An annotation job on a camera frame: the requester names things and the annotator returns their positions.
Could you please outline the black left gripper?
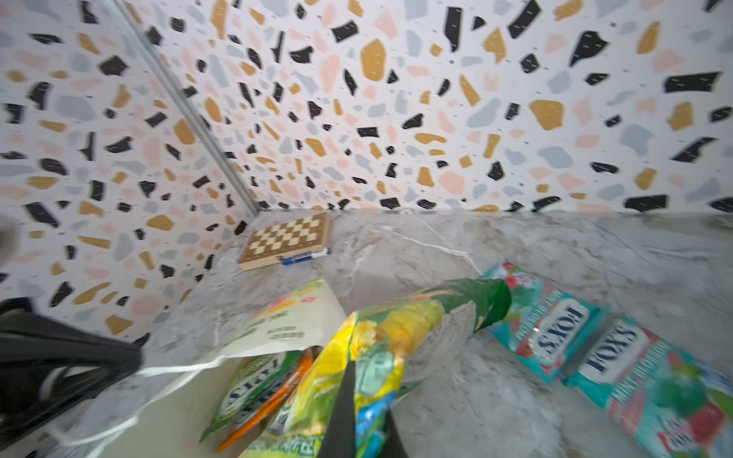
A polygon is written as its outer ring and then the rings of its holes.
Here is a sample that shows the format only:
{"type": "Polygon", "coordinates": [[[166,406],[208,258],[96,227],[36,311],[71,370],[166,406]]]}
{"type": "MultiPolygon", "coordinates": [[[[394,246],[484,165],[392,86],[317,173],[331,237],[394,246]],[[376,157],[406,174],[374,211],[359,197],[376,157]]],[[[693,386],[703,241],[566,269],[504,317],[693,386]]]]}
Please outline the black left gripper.
{"type": "Polygon", "coordinates": [[[138,345],[38,315],[29,298],[1,302],[1,448],[136,373],[138,345]]]}

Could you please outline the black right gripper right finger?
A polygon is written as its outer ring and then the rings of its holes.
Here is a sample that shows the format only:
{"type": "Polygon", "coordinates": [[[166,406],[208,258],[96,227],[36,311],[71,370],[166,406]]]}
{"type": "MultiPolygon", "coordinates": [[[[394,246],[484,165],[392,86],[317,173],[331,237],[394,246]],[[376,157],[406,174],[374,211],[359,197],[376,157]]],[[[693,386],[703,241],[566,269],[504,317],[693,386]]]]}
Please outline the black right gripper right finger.
{"type": "Polygon", "coordinates": [[[391,410],[386,415],[383,436],[384,442],[378,458],[408,458],[391,410]]]}

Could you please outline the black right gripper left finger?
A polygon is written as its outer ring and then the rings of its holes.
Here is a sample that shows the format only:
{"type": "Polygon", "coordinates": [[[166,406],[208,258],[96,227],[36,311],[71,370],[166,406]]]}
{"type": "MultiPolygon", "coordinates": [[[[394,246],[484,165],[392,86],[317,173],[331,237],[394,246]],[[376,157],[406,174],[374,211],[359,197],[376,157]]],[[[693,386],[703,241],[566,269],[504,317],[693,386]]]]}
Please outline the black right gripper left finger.
{"type": "Polygon", "coordinates": [[[347,363],[318,458],[356,457],[356,413],[354,388],[356,363],[347,363]]]}

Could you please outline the green yellow Fox's candy packet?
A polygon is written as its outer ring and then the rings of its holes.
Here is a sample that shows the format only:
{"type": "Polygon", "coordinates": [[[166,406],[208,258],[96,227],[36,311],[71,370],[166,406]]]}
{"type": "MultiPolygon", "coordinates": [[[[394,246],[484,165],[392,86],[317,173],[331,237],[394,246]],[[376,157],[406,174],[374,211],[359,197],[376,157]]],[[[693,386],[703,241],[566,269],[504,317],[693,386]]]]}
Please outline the green yellow Fox's candy packet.
{"type": "Polygon", "coordinates": [[[317,457],[356,363],[356,457],[377,457],[387,412],[511,305],[502,280],[457,279],[352,313],[244,457],[317,457]]]}

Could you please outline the teal Fox's candy packet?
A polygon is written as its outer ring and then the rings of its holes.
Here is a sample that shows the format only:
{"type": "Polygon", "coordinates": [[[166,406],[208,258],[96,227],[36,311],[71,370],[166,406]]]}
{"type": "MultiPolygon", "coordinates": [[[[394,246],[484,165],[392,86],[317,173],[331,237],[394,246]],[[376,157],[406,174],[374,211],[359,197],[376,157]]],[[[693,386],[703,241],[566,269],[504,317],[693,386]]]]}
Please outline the teal Fox's candy packet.
{"type": "Polygon", "coordinates": [[[729,457],[732,382],[628,318],[617,318],[565,382],[654,457],[729,457]]]}
{"type": "Polygon", "coordinates": [[[482,277],[506,282],[512,299],[506,316],[489,331],[547,384],[559,377],[610,311],[608,306],[579,300],[509,261],[482,277]]]}

